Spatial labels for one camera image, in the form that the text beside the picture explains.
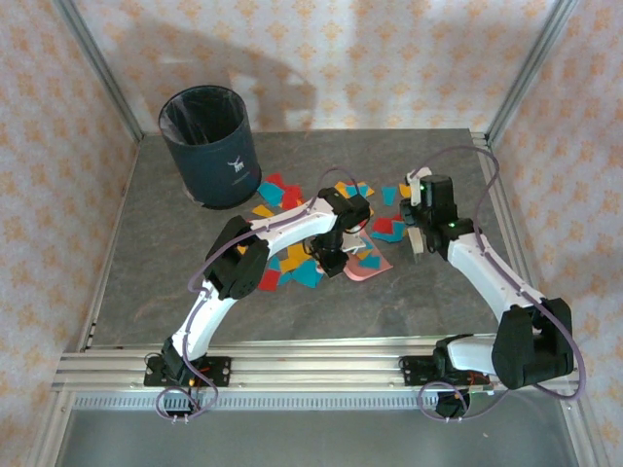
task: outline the trash can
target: trash can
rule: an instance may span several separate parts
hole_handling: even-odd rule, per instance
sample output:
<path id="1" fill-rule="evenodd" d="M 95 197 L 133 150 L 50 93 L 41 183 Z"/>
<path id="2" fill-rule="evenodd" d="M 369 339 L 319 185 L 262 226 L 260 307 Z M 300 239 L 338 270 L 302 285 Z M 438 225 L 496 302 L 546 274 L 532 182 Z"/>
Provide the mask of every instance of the trash can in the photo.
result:
<path id="1" fill-rule="evenodd" d="M 220 86 L 182 90 L 158 117 L 188 194 L 210 209 L 247 201 L 262 181 L 246 107 Z"/>

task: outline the red paper scrap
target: red paper scrap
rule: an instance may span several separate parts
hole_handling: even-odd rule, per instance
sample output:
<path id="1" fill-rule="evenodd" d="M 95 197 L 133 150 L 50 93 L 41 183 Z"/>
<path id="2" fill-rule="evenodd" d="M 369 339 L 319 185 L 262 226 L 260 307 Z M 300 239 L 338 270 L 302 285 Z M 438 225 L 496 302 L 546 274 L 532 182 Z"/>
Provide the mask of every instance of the red paper scrap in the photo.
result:
<path id="1" fill-rule="evenodd" d="M 378 232 L 379 234 L 393 234 L 393 225 L 391 224 L 391 219 L 388 217 L 380 217 L 372 226 L 372 230 L 374 232 Z"/>
<path id="2" fill-rule="evenodd" d="M 299 185 L 288 185 L 283 190 L 286 194 L 291 193 L 295 199 L 303 199 L 303 191 Z"/>
<path id="3" fill-rule="evenodd" d="M 279 172 L 272 173 L 271 175 L 266 177 L 266 181 L 277 185 L 282 190 L 285 190 L 285 183 L 283 183 L 283 179 L 281 178 L 281 174 Z"/>
<path id="4" fill-rule="evenodd" d="M 266 292 L 274 292 L 280 278 L 281 272 L 278 270 L 266 269 L 264 277 L 262 277 L 262 280 L 257 288 Z"/>
<path id="5" fill-rule="evenodd" d="M 294 209 L 299 204 L 296 202 L 298 198 L 296 197 L 296 193 L 291 190 L 285 189 L 285 194 L 281 199 L 281 207 L 283 209 Z"/>

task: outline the logo on trash bin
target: logo on trash bin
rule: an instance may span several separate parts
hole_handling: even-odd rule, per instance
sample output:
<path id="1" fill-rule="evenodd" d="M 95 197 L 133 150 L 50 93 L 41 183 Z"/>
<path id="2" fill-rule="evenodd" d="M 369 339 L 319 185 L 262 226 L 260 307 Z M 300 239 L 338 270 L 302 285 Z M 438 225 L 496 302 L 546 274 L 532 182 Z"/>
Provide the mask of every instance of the logo on trash bin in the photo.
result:
<path id="1" fill-rule="evenodd" d="M 240 156 L 236 158 L 235 162 L 227 162 L 227 165 L 233 166 L 236 173 L 244 169 L 244 162 L 240 162 Z"/>

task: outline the wall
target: wall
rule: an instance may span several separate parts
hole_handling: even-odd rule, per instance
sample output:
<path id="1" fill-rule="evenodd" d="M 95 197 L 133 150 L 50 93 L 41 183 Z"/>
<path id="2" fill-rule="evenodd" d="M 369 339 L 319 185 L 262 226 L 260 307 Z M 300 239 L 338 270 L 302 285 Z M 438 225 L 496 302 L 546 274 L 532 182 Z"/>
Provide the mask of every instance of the wall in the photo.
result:
<path id="1" fill-rule="evenodd" d="M 540 288 L 573 309 L 611 465 L 623 457 L 623 8 L 580 1 L 495 148 Z"/>
<path id="2" fill-rule="evenodd" d="M 79 0 L 142 128 L 237 90 L 254 129 L 484 131 L 554 0 Z"/>
<path id="3" fill-rule="evenodd" d="M 49 0 L 0 9 L 0 465 L 82 327 L 134 144 Z"/>

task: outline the white robotic arm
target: white robotic arm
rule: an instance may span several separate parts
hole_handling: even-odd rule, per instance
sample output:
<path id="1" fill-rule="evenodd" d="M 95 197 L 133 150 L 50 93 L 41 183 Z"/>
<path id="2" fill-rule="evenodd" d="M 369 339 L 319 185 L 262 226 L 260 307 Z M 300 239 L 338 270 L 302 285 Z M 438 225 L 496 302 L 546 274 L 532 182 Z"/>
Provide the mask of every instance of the white robotic arm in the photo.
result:
<path id="1" fill-rule="evenodd" d="M 433 175 L 425 167 L 407 176 L 407 182 L 412 195 L 401 201 L 401 214 L 414 253 L 424 247 L 438 252 L 467 277 L 499 324 L 494 337 L 463 335 L 438 342 L 433 355 L 438 378 L 476 371 L 497 375 L 507 387 L 516 389 L 568 375 L 573 367 L 568 342 L 526 295 L 545 306 L 570 332 L 567 304 L 562 299 L 545 299 L 502 261 L 482 233 L 475 232 L 471 219 L 459 218 L 450 177 Z"/>
<path id="2" fill-rule="evenodd" d="M 207 256 L 230 241 L 234 246 L 227 248 L 205 271 L 203 292 L 179 330 L 166 340 L 162 357 L 152 362 L 152 371 L 158 368 L 172 382 L 185 384 L 191 374 L 183 362 L 184 350 L 190 362 L 205 355 L 229 309 L 255 290 L 268 260 L 276 252 L 312 237 L 311 255 L 332 277 L 344 269 L 348 251 L 356 252 L 365 246 L 359 234 L 350 230 L 369 217 L 370 205 L 364 197 L 356 195 L 346 199 L 329 188 L 321 190 L 305 204 L 267 219 L 251 222 L 240 216 L 231 219 Z M 255 234 L 248 235 L 248 239 L 236 242 L 242 234 L 252 233 Z M 238 246 L 246 251 L 241 252 Z"/>
<path id="3" fill-rule="evenodd" d="M 297 217 L 298 214 L 309 208 L 310 203 L 311 201 L 308 201 L 299 207 L 274 217 L 251 221 L 251 230 L 261 230 L 260 228 L 262 227 Z M 257 233 L 257 237 L 268 243 L 269 254 L 267 259 L 270 259 L 277 251 L 287 248 L 290 245 L 299 243 L 311 236 L 330 232 L 335 226 L 337 218 L 338 216 L 334 212 L 333 206 L 324 198 L 318 198 L 310 209 L 310 212 L 305 216 L 283 227 L 275 229 L 269 228 L 266 231 L 259 232 Z M 344 234 L 344 242 L 341 246 L 342 251 L 356 250 L 363 246 L 365 246 L 365 243 L 359 238 L 357 233 Z M 212 290 L 214 285 L 206 279 L 203 281 L 202 288 Z M 207 347 L 216 328 L 218 328 L 229 309 L 237 302 L 237 300 L 231 297 L 220 299 L 218 293 L 211 293 L 207 300 L 205 299 L 205 295 L 205 292 L 201 292 L 192 308 L 195 309 L 197 306 L 200 306 L 200 309 L 197 311 L 191 323 L 187 339 L 187 355 L 191 361 L 203 356 L 207 352 Z M 172 336 L 173 346 L 180 355 L 182 354 L 182 342 L 186 334 L 189 318 L 190 313 L 180 329 Z"/>

